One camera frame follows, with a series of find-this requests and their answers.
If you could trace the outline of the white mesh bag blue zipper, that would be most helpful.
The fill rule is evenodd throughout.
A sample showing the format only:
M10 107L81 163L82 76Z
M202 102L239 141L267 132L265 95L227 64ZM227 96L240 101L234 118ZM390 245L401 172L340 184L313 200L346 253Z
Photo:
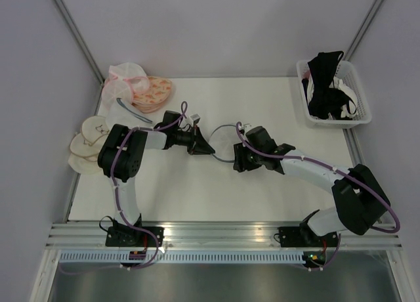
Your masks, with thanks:
M240 143L233 123L218 126L209 136L209 144L215 152L211 154L217 161L234 163L234 145Z

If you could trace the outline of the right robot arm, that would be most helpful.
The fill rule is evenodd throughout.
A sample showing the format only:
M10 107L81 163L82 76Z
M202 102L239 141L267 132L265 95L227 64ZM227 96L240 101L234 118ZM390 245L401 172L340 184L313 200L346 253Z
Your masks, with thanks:
M330 165L301 152L290 144L276 144L264 127L236 124L239 143L234 145L234 170L242 173L264 167L281 175L302 179L333 197L333 207L315 210L299 225L299 237L315 246L330 233L348 230L363 235L375 229L385 214L392 214L390 201L371 170Z

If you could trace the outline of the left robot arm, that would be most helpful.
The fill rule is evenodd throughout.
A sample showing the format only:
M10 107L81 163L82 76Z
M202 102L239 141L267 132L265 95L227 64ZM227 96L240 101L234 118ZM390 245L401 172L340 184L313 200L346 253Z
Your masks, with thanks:
M112 184L115 198L114 228L122 228L120 238L130 247L138 246L143 239L140 211L137 205L135 177L140 169L144 151L167 150L184 146L189 155L212 155L214 148L205 140L198 127L197 117L193 126L182 130L183 115L166 111L163 121L153 129L116 124L98 155L98 166Z

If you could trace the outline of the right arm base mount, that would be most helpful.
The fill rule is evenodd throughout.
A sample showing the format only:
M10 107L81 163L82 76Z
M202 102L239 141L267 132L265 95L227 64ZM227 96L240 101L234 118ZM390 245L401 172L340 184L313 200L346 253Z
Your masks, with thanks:
M310 248L316 246L301 234L301 230L296 226L281 226L273 235L273 239L279 243L281 248Z

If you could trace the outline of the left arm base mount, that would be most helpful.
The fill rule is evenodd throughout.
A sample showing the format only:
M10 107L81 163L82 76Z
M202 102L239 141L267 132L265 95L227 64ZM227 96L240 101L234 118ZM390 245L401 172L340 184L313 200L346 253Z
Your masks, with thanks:
M155 247L156 242L151 234L156 236L158 246L162 246L164 239L164 228L162 226L142 226L142 220L139 219L135 226L147 230L148 233L146 233L118 223L110 216L106 216L106 218L111 220L111 226L103 227L102 221L99 221L98 224L99 228L106 233L106 247Z

